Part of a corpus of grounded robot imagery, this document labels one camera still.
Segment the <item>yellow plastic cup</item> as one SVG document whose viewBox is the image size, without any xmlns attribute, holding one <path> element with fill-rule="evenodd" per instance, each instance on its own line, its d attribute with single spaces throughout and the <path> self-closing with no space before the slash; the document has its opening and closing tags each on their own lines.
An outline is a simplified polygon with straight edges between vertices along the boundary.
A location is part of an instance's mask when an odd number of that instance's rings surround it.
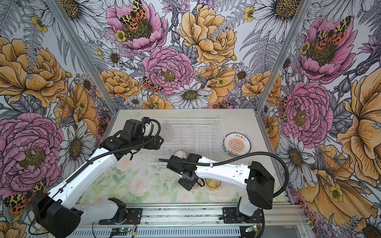
<svg viewBox="0 0 381 238">
<path fill-rule="evenodd" d="M 217 189 L 221 186 L 221 181 L 206 178 L 205 179 L 206 185 L 211 189 Z"/>
</svg>

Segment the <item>white upturned ceramic bowl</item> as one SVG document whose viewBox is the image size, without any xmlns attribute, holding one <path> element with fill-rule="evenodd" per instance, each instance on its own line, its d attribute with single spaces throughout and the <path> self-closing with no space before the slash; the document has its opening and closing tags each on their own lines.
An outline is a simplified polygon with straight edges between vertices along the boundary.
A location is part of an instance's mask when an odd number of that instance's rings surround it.
<svg viewBox="0 0 381 238">
<path fill-rule="evenodd" d="M 178 157 L 178 158 L 181 158 L 181 159 L 185 159 L 187 157 L 187 154 L 185 151 L 183 150 L 177 150 L 175 153 L 174 153 L 174 156 Z"/>
</svg>

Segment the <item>orange sunburst plate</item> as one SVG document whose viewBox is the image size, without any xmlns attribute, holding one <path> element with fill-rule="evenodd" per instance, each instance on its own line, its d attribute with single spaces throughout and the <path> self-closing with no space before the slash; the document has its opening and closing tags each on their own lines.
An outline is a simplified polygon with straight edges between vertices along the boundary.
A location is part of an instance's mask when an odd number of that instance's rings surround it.
<svg viewBox="0 0 381 238">
<path fill-rule="evenodd" d="M 242 156 L 250 153 L 252 148 L 250 140 L 243 134 L 233 132 L 227 134 L 223 140 L 223 149 L 230 156 Z"/>
</svg>

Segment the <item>clear plastic cup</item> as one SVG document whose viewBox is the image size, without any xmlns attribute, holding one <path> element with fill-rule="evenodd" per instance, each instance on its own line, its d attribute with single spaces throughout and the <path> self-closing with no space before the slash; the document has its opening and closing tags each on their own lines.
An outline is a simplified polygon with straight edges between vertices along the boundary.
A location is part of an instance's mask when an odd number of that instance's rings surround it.
<svg viewBox="0 0 381 238">
<path fill-rule="evenodd" d="M 160 136 L 165 140 L 165 141 L 171 141 L 174 139 L 175 133 L 170 124 L 164 124 L 161 128 L 161 133 Z"/>
</svg>

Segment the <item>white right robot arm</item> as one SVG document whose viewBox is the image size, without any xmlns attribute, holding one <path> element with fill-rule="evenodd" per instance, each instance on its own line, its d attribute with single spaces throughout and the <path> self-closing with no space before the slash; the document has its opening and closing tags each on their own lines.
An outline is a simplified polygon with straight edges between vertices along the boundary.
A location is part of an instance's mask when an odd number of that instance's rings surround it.
<svg viewBox="0 0 381 238">
<path fill-rule="evenodd" d="M 179 183 L 191 190 L 199 179 L 213 179 L 236 185 L 245 189 L 238 205 L 238 214 L 251 217 L 258 209 L 271 210 L 273 207 L 275 179 L 259 162 L 252 161 L 250 165 L 234 165 L 208 159 L 198 154 L 189 154 L 187 158 L 175 155 L 170 159 L 161 159 L 167 168 L 181 175 Z"/>
</svg>

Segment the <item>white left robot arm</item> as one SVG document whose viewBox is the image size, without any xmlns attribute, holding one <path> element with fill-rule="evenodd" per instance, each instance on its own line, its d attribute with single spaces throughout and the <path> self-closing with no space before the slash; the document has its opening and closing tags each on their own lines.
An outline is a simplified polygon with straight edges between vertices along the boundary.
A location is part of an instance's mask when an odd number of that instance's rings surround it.
<svg viewBox="0 0 381 238">
<path fill-rule="evenodd" d="M 95 204 L 77 204 L 83 193 L 112 165 L 141 149 L 158 150 L 160 122 L 148 117 L 127 120 L 124 128 L 102 141 L 93 155 L 48 193 L 37 192 L 31 200 L 34 221 L 56 238 L 66 238 L 77 227 L 100 220 L 123 223 L 126 204 L 117 198 Z"/>
</svg>

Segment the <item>green circuit board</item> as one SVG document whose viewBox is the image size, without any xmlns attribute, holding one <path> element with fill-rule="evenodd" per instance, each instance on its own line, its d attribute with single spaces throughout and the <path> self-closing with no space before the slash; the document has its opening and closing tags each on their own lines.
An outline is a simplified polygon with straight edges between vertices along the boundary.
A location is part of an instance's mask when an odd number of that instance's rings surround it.
<svg viewBox="0 0 381 238">
<path fill-rule="evenodd" d="M 137 233 L 137 227 L 135 228 L 119 228 L 117 230 L 112 230 L 110 234 L 110 238 L 116 237 L 116 236 L 129 236 L 131 235 L 132 238 L 135 237 Z"/>
</svg>

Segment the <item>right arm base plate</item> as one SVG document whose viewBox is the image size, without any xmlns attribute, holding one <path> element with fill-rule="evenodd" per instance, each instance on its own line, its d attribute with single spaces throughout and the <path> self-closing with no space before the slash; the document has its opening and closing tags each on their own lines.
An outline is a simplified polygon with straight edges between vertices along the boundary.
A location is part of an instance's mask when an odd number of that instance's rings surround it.
<svg viewBox="0 0 381 238">
<path fill-rule="evenodd" d="M 225 224 L 238 224 L 238 223 L 248 223 L 248 224 L 259 224 L 263 223 L 262 210 L 259 209 L 254 212 L 253 216 L 247 216 L 238 211 L 238 208 L 234 207 L 223 207 L 222 216 L 219 220 L 222 220 Z"/>
</svg>

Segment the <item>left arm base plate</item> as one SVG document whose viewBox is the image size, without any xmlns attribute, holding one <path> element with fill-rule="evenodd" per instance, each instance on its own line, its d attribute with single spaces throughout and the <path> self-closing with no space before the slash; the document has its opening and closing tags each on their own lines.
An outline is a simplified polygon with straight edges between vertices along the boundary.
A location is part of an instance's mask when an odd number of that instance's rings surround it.
<svg viewBox="0 0 381 238">
<path fill-rule="evenodd" d="M 117 211 L 111 219 L 98 222 L 99 225 L 139 225 L 142 217 L 142 208 L 125 208 Z"/>
</svg>

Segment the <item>aluminium front rail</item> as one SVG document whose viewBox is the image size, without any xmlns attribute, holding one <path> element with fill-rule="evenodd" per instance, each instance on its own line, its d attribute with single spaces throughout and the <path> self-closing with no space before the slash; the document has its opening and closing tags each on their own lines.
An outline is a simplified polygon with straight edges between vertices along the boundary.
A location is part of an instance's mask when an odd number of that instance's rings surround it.
<svg viewBox="0 0 381 238">
<path fill-rule="evenodd" d="M 77 227 L 68 238 L 109 238 L 112 230 L 135 228 L 134 238 L 312 238 L 307 218 L 299 205 L 278 204 L 262 210 L 263 223 L 225 224 L 219 218 L 221 204 L 129 205 L 142 208 L 139 225 L 99 225 L 98 222 Z"/>
</svg>

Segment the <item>aluminium corner post left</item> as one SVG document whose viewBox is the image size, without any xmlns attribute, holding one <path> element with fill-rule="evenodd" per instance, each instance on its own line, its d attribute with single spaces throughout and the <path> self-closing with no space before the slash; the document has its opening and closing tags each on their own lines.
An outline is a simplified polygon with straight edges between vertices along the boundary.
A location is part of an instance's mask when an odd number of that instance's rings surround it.
<svg viewBox="0 0 381 238">
<path fill-rule="evenodd" d="M 104 99 L 104 102 L 109 107 L 111 114 L 116 115 L 119 107 L 113 101 L 112 97 L 108 93 L 103 80 L 101 79 L 96 67 L 94 66 L 92 60 L 90 59 L 85 47 L 83 46 L 80 37 L 77 35 L 77 32 L 67 17 L 64 8 L 62 7 L 60 1 L 47 1 L 49 9 L 52 11 L 57 22 L 60 24 L 64 34 L 67 36 L 69 42 L 75 49 L 82 63 L 84 64 L 88 74 L 91 76 L 94 81 L 97 89 L 99 90 L 101 96 Z"/>
</svg>

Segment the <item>aluminium corner post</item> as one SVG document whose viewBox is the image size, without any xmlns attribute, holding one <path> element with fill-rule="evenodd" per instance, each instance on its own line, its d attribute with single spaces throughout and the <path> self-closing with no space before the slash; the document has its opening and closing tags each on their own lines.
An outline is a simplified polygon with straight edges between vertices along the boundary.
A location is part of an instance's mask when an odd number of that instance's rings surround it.
<svg viewBox="0 0 381 238">
<path fill-rule="evenodd" d="M 271 74 L 268 78 L 268 82 L 266 86 L 264 87 L 264 91 L 260 96 L 259 102 L 257 103 L 256 114 L 258 115 L 260 114 L 262 108 L 264 107 L 264 104 L 270 95 L 272 87 L 275 85 L 276 79 L 279 75 L 279 71 L 281 70 L 282 65 L 287 57 L 288 51 L 291 48 L 292 43 L 294 42 L 300 28 L 303 26 L 303 22 L 305 18 L 307 17 L 308 11 L 312 3 L 313 3 L 312 0 L 304 0 L 304 1 L 301 1 L 299 5 L 295 18 L 291 24 L 290 30 L 288 31 L 284 39 L 284 43 L 280 49 L 280 52 L 277 56 L 275 64 L 271 70 Z"/>
<path fill-rule="evenodd" d="M 90 59 L 85 47 L 83 46 L 80 37 L 77 35 L 77 32 L 67 17 L 64 8 L 62 7 L 60 1 L 47 1 L 49 9 L 52 11 L 57 22 L 60 24 L 64 34 L 67 36 L 69 42 L 75 49 L 82 63 L 84 64 L 88 74 L 91 76 L 94 81 L 97 89 L 99 90 L 101 96 L 104 99 L 104 102 L 109 107 L 111 114 L 116 115 L 119 107 L 113 101 L 112 97 L 108 93 L 103 80 L 101 79 L 96 67 L 94 66 L 92 60 Z"/>
</svg>

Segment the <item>aluminium corner post right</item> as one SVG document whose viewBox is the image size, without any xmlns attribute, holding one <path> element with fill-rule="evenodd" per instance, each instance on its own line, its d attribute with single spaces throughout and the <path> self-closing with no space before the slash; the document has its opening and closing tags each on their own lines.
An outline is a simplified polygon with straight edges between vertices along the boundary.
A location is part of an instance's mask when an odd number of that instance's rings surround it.
<svg viewBox="0 0 381 238">
<path fill-rule="evenodd" d="M 287 57 L 288 51 L 291 48 L 292 43 L 294 42 L 300 28 L 303 26 L 303 22 L 305 18 L 307 17 L 308 11 L 312 3 L 313 3 L 312 0 L 304 0 L 304 1 L 301 1 L 299 5 L 295 18 L 291 24 L 290 30 L 288 31 L 284 39 L 284 43 L 280 49 L 280 52 L 277 56 L 275 64 L 271 70 L 271 74 L 268 78 L 268 82 L 266 86 L 264 87 L 264 91 L 260 96 L 259 102 L 257 103 L 256 114 L 258 115 L 260 114 L 262 108 L 264 107 L 264 104 L 270 95 L 272 87 L 275 85 L 276 79 L 279 75 L 279 71 L 281 70 L 282 65 Z"/>
</svg>

